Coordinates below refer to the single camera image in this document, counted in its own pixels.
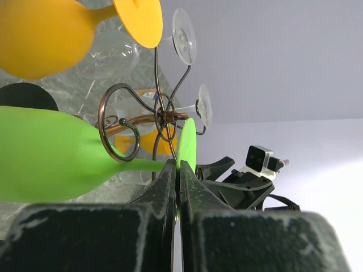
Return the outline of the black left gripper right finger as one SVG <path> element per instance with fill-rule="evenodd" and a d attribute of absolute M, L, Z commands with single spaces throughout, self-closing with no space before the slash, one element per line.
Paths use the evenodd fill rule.
<path fill-rule="evenodd" d="M 334 228 L 319 214 L 234 210 L 184 161 L 179 168 L 184 271 L 349 271 Z"/>

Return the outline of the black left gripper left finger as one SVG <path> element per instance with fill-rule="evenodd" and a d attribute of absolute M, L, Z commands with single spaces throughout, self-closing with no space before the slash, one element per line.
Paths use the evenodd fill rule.
<path fill-rule="evenodd" d="M 1 246 L 2 271 L 171 271 L 176 163 L 126 204 L 35 204 Z"/>

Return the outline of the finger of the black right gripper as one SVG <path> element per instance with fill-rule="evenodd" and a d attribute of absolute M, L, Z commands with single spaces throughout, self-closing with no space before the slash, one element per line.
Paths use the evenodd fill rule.
<path fill-rule="evenodd" d="M 222 186 L 220 182 L 202 182 L 216 197 L 236 210 L 252 209 L 252 193 Z"/>
<path fill-rule="evenodd" d="M 222 174 L 235 164 L 235 160 L 225 156 L 211 164 L 197 164 L 196 177 L 198 180 L 216 181 Z"/>

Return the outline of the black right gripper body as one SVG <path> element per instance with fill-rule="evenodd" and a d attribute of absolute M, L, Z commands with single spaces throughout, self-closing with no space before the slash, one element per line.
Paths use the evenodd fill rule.
<path fill-rule="evenodd" d="M 271 177 L 236 169 L 222 183 L 233 185 L 231 188 L 221 189 L 221 198 L 236 210 L 255 210 L 275 188 Z"/>

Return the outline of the orange plastic wine glass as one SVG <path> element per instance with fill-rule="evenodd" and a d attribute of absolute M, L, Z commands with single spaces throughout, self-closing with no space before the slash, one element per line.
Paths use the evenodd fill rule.
<path fill-rule="evenodd" d="M 145 151 L 152 153 L 153 147 L 155 143 L 155 139 L 157 137 L 158 131 L 154 130 L 149 134 L 145 134 L 141 136 L 141 148 Z M 115 136 L 115 147 L 123 154 L 129 150 L 131 146 L 135 144 L 135 139 L 130 136 L 122 136 L 116 135 Z M 158 155 L 172 155 L 168 142 L 164 139 L 159 140 L 159 145 L 157 148 Z"/>

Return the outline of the clear wine glass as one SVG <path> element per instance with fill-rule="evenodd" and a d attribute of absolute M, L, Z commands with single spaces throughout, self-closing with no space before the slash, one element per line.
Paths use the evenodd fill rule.
<path fill-rule="evenodd" d="M 190 17 L 183 8 L 177 8 L 173 14 L 171 36 L 159 43 L 160 46 L 167 44 L 171 45 L 184 64 L 194 64 L 196 36 Z M 125 31 L 104 31 L 95 36 L 91 49 L 76 65 L 76 70 L 86 79 L 119 79 L 137 67 L 141 52 L 146 50 Z"/>
<path fill-rule="evenodd" d="M 142 114 L 152 114 L 151 110 L 144 108 L 132 97 L 127 97 L 114 102 L 111 107 L 121 118 L 133 118 Z M 213 112 L 208 87 L 205 84 L 202 84 L 199 88 L 199 97 L 197 101 L 193 105 L 176 108 L 176 111 L 182 113 L 195 112 L 202 119 L 203 125 L 206 128 L 210 128 L 213 121 Z"/>

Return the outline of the green plastic wine glass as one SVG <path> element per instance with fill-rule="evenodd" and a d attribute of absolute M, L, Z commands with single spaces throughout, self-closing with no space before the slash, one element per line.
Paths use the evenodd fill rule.
<path fill-rule="evenodd" d="M 72 115 L 1 107 L 1 201 L 63 202 L 125 171 L 160 172 L 165 163 L 117 162 L 98 130 Z"/>

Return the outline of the metal wine glass rack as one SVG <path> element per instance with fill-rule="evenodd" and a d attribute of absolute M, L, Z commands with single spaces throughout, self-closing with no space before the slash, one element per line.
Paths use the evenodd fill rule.
<path fill-rule="evenodd" d="M 159 88 L 159 79 L 158 79 L 158 56 L 159 56 L 159 48 L 155 48 L 154 52 L 154 77 L 155 77 L 155 86 L 156 86 L 156 98 L 154 102 L 154 107 L 151 108 L 147 104 L 145 104 L 140 98 L 137 97 L 135 91 L 131 90 L 130 87 L 126 86 L 126 84 L 115 84 L 111 86 L 103 95 L 98 109 L 98 120 L 95 124 L 95 127 L 99 130 L 100 140 L 103 144 L 103 147 L 107 151 L 107 153 L 118 162 L 126 162 L 134 159 L 140 149 L 140 145 L 142 143 L 140 137 L 140 131 L 136 127 L 137 124 L 145 124 L 148 122 L 154 122 L 156 125 L 156 129 L 158 131 L 157 137 L 155 139 L 155 143 L 153 145 L 153 159 L 156 158 L 157 148 L 159 145 L 159 140 L 162 138 L 164 141 L 169 143 L 169 148 L 173 156 L 175 156 L 174 146 L 172 144 L 172 140 L 175 137 L 170 134 L 170 130 L 168 128 L 169 124 L 177 127 L 178 120 L 186 120 L 188 116 L 184 113 L 178 113 L 174 108 L 172 100 L 184 81 L 185 77 L 188 75 L 192 64 L 195 62 L 195 56 L 191 53 L 188 53 L 189 61 L 187 62 L 187 70 L 182 76 L 181 80 L 179 80 L 178 84 L 174 88 L 172 94 L 170 96 L 164 95 L 161 93 Z M 128 91 L 134 100 L 144 109 L 153 113 L 153 115 L 143 115 L 127 120 L 126 118 L 115 118 L 115 121 L 118 122 L 107 124 L 105 120 L 108 118 L 105 115 L 105 109 L 107 107 L 107 103 L 111 95 L 117 90 L 126 90 Z M 165 96 L 168 99 L 168 104 L 163 104 L 162 97 Z M 21 107 L 21 108 L 35 108 L 35 109 L 46 109 L 58 111 L 58 106 L 54 100 L 54 98 L 42 87 L 33 84 L 33 83 L 13 83 L 6 86 L 1 87 L 1 106 L 10 106 L 10 107 Z M 114 152 L 111 148 L 111 145 L 107 139 L 107 137 L 115 135 L 125 129 L 130 129 L 135 137 L 136 143 L 133 152 L 129 156 L 121 156 Z"/>

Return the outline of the orange wine glass far left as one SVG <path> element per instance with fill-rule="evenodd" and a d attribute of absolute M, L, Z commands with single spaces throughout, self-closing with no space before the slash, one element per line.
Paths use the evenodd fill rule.
<path fill-rule="evenodd" d="M 113 1 L 97 9 L 78 1 L 1 1 L 1 69 L 26 80 L 63 72 L 85 57 L 97 26 L 115 16 L 143 47 L 159 44 L 159 1 Z"/>

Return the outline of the wooden picture coaster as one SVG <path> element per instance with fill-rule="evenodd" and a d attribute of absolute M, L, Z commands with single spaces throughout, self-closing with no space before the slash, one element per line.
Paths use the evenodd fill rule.
<path fill-rule="evenodd" d="M 157 99 L 157 89 L 156 88 L 146 88 L 137 89 L 135 92 L 141 97 L 141 100 L 145 102 L 150 107 L 154 107 L 154 103 Z"/>

